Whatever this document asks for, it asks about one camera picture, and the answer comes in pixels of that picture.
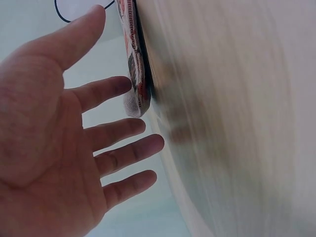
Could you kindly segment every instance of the skin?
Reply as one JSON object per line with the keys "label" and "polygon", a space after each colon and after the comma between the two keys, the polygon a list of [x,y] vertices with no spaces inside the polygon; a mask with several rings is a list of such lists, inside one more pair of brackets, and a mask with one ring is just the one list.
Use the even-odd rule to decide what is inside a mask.
{"label": "skin", "polygon": [[93,152],[144,132],[140,119],[83,129],[82,113],[131,89],[114,77],[64,89],[63,72],[100,38],[105,11],[95,6],[67,27],[31,41],[0,64],[0,236],[86,235],[115,205],[154,184],[153,171],[101,186],[100,178],[159,152],[151,135]]}

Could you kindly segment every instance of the wire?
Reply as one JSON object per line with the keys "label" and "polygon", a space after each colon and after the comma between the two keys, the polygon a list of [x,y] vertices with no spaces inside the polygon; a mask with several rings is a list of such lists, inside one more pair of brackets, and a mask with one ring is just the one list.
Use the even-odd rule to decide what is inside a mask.
{"label": "wire", "polygon": [[[67,22],[67,23],[70,23],[71,21],[67,20],[65,17],[63,17],[58,9],[58,6],[57,6],[57,0],[54,0],[55,2],[55,9],[56,9],[56,12],[58,14],[58,16],[60,17],[60,19],[62,19],[64,22]],[[108,9],[110,6],[113,5],[113,3],[115,2],[115,0],[113,0],[109,5],[107,5],[104,9]]]}

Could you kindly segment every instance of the blurry beige surface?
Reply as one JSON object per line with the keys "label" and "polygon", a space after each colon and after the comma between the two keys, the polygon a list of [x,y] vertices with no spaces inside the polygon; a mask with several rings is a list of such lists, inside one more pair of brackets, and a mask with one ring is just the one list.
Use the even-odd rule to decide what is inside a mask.
{"label": "blurry beige surface", "polygon": [[316,236],[316,2],[137,2],[192,235]]}

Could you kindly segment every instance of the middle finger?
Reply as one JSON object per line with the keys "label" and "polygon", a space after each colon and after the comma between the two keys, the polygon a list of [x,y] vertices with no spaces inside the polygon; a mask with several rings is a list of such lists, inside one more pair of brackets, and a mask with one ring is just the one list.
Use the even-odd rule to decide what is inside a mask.
{"label": "middle finger", "polygon": [[146,125],[141,119],[126,118],[87,128],[85,133],[91,142],[92,150],[96,152],[121,140],[141,134],[145,129]]}

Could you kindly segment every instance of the finger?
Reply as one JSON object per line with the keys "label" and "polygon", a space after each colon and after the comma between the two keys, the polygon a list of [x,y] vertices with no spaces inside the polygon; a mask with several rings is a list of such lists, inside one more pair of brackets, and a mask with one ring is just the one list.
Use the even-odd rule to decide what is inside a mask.
{"label": "finger", "polygon": [[100,176],[106,176],[131,164],[151,157],[164,147],[159,135],[151,135],[119,149],[102,153],[95,157]]}
{"label": "finger", "polygon": [[66,27],[23,45],[12,56],[44,57],[67,70],[95,45],[104,25],[105,10],[96,5]]}
{"label": "finger", "polygon": [[122,95],[131,89],[130,79],[112,77],[70,89],[78,98],[82,112],[93,109],[106,100]]}
{"label": "finger", "polygon": [[147,170],[103,187],[107,210],[147,190],[156,180],[156,173]]}
{"label": "finger", "polygon": [[137,118],[126,118],[116,122],[102,124],[85,129],[85,133],[91,142],[92,150],[98,151],[106,147],[145,131],[144,121]]}

